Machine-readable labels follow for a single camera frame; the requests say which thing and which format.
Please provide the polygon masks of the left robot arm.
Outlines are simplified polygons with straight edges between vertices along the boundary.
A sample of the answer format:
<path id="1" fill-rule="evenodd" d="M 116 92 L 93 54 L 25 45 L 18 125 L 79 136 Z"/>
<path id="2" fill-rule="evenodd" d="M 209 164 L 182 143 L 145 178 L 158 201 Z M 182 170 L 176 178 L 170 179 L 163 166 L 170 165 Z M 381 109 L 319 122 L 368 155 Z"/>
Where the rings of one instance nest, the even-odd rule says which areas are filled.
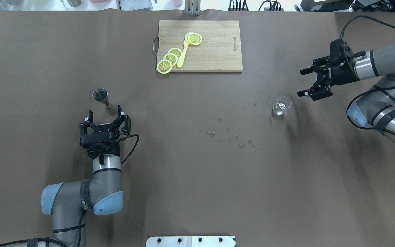
<path id="1" fill-rule="evenodd" d="M 2 247 L 84 247 L 86 246 L 86 212 L 112 215 L 124 205 L 120 143 L 133 137 L 131 119 L 117 106 L 113 122 L 94 124 L 94 114 L 80 127 L 80 145 L 93 160 L 93 177 L 76 182 L 46 186 L 41 194 L 43 214 L 52 217 L 53 235 L 1 244 Z"/>

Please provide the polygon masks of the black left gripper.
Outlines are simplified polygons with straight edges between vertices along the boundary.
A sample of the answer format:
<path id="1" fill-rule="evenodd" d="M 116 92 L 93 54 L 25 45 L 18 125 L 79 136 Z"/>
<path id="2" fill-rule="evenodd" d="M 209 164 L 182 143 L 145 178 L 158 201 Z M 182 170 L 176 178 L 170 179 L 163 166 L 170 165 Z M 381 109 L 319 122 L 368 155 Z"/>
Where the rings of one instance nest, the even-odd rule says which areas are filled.
<path id="1" fill-rule="evenodd" d="M 121 106 L 117 107 L 118 116 L 110 124 L 110 131 L 115 136 L 130 136 L 131 134 L 131 119 L 122 111 Z M 88 111 L 88 117 L 84 122 L 80 123 L 80 137 L 88 136 L 89 138 L 98 138 L 101 136 L 98 126 L 94 124 L 94 113 L 92 110 Z M 99 156 L 121 156 L 119 139 L 112 139 L 108 141 L 86 142 L 86 151 L 89 158 L 97 158 Z"/>

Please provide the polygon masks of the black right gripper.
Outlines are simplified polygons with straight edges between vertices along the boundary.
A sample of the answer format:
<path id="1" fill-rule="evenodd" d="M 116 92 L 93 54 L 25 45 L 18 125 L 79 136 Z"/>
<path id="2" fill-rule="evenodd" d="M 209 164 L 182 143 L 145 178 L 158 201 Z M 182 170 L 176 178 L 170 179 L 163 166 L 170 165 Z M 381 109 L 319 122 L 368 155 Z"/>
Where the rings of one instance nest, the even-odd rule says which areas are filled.
<path id="1" fill-rule="evenodd" d="M 343 39 L 331 42 L 330 56 L 316 58 L 312 64 L 300 70 L 301 75 L 312 72 L 324 73 L 328 76 L 327 82 L 315 83 L 307 90 L 297 92 L 298 97 L 309 97 L 314 101 L 331 97 L 331 86 L 344 85 L 359 81 L 354 62 L 354 53 Z"/>

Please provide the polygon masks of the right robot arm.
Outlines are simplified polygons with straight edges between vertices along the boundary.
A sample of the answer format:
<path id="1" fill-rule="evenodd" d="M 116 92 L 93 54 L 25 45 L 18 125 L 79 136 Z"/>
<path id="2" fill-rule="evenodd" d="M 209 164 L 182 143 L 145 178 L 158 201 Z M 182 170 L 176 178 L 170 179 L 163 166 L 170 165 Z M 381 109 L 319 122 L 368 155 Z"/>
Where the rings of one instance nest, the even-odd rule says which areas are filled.
<path id="1" fill-rule="evenodd" d="M 314 101 L 332 96 L 333 86 L 380 77 L 368 91 L 356 96 L 346 109 L 347 119 L 362 130 L 375 130 L 395 142 L 395 44 L 354 53 L 342 39 L 331 42 L 330 54 L 300 70 L 315 72 L 315 83 L 298 91 Z"/>

